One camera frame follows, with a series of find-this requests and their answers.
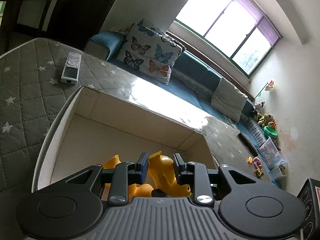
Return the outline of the small orange toy piece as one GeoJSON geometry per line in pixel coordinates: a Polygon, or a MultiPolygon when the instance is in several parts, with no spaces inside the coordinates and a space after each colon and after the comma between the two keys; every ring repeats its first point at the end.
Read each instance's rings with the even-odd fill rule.
{"type": "Polygon", "coordinates": [[[252,164],[253,163],[253,158],[252,157],[248,157],[247,160],[246,160],[246,163],[252,164]]]}

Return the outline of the grey white cushion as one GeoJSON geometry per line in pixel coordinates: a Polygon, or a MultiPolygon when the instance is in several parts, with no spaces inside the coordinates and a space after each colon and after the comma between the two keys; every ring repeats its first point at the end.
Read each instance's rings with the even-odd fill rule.
{"type": "Polygon", "coordinates": [[[210,104],[234,122],[239,122],[247,99],[246,94],[222,77],[212,94],[210,104]]]}

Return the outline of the butterfly print cushion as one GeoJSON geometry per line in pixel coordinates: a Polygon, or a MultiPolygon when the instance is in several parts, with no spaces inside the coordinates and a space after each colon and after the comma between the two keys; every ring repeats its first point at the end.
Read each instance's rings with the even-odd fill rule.
{"type": "Polygon", "coordinates": [[[142,19],[132,25],[117,60],[165,85],[185,46],[142,19]]]}

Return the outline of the small yellow toy truck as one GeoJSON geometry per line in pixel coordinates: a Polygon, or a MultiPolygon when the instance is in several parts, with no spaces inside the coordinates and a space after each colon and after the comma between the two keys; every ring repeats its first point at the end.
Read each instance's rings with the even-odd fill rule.
{"type": "Polygon", "coordinates": [[[261,169],[257,168],[255,171],[254,171],[255,175],[257,176],[258,179],[260,179],[262,176],[264,176],[264,173],[262,172],[261,169]]]}

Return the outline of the green plastic bowl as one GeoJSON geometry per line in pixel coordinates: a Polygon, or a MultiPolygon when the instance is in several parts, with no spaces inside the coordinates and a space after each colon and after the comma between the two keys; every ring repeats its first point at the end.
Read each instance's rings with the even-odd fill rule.
{"type": "Polygon", "coordinates": [[[276,130],[274,130],[273,128],[271,128],[269,126],[265,126],[263,128],[263,132],[267,138],[271,138],[274,140],[276,140],[278,138],[278,133],[276,132],[276,130]]]}

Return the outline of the pink toy figure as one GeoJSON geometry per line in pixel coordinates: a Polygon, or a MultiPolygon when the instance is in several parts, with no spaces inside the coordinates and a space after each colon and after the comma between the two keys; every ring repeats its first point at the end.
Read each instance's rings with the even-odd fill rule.
{"type": "Polygon", "coordinates": [[[263,169],[262,162],[258,157],[254,157],[252,163],[255,169],[259,169],[260,171],[263,169]]]}

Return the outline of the teal sofa bench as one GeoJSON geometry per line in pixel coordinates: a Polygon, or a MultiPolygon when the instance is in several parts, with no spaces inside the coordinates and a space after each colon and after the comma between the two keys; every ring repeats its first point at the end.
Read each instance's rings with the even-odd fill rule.
{"type": "Polygon", "coordinates": [[[126,36],[127,35],[121,35],[120,33],[112,31],[98,33],[89,39],[84,51],[89,55],[115,64],[163,88],[217,119],[233,126],[240,132],[246,134],[256,148],[259,148],[267,140],[263,130],[253,119],[252,112],[254,106],[249,100],[245,103],[239,122],[234,122],[211,106],[212,94],[217,88],[222,76],[210,68],[210,66],[185,50],[176,60],[172,68],[169,84],[165,85],[117,60],[117,55],[126,41],[126,36]]]}

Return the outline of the window with green frame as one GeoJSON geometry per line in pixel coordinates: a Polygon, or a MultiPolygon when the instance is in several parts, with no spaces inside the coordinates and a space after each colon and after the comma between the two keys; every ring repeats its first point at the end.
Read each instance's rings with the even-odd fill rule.
{"type": "Polygon", "coordinates": [[[280,39],[251,0],[188,0],[176,22],[217,49],[247,77],[280,39]]]}

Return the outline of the dark wooden door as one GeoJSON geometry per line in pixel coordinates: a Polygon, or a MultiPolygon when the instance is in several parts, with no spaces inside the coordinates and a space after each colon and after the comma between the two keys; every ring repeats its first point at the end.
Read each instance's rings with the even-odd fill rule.
{"type": "Polygon", "coordinates": [[[36,37],[84,50],[116,0],[1,0],[1,53],[36,37]]]}

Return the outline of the pile of plush toys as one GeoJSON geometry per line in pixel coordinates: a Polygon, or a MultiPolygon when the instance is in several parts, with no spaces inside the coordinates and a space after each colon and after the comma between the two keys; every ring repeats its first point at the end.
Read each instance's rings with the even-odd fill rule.
{"type": "Polygon", "coordinates": [[[256,102],[253,107],[252,116],[261,128],[270,127],[272,129],[275,129],[276,122],[273,118],[273,115],[261,113],[261,110],[263,109],[264,105],[265,105],[264,101],[256,102]]]}

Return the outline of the golden yellow duck toy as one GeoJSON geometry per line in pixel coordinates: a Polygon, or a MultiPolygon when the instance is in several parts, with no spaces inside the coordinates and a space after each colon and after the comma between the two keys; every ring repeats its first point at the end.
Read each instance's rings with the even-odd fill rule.
{"type": "Polygon", "coordinates": [[[148,174],[153,179],[156,188],[170,197],[189,197],[191,194],[189,185],[178,185],[174,162],[170,157],[163,155],[161,151],[149,157],[148,174]]]}

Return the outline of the orange rubber duck toy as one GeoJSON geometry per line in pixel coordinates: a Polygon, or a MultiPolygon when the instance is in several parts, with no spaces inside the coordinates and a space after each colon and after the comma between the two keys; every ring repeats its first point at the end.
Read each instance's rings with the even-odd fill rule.
{"type": "MultiPolygon", "coordinates": [[[[117,164],[121,163],[119,159],[119,155],[116,154],[110,159],[108,159],[107,162],[103,164],[104,169],[111,169],[115,168],[117,164]]],[[[102,200],[107,200],[108,193],[110,191],[111,184],[106,183],[105,188],[102,195],[102,200]]],[[[153,187],[150,184],[132,184],[129,185],[129,201],[132,200],[133,197],[151,197],[151,192],[153,190],[153,187]]]]}

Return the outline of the grey cardboard box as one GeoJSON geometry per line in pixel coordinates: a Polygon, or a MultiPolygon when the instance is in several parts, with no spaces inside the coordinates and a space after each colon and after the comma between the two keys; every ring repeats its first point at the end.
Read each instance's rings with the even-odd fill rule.
{"type": "Polygon", "coordinates": [[[66,178],[114,155],[136,161],[142,153],[161,151],[181,154],[185,161],[198,161],[215,168],[209,146],[200,129],[206,115],[194,121],[175,120],[154,108],[88,87],[80,87],[59,111],[42,144],[32,191],[66,178]]]}

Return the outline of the clear plastic storage box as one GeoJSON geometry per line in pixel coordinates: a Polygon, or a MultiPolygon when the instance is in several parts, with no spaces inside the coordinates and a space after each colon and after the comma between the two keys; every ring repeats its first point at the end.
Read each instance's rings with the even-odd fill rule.
{"type": "Polygon", "coordinates": [[[281,151],[276,148],[270,137],[260,146],[259,151],[270,170],[279,165],[282,165],[285,168],[288,167],[285,157],[281,151]]]}

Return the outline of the white remote control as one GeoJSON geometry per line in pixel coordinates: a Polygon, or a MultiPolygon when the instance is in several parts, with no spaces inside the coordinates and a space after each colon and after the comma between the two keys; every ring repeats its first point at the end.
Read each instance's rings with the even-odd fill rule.
{"type": "Polygon", "coordinates": [[[81,54],[68,53],[60,81],[76,85],[79,81],[81,54]]]}

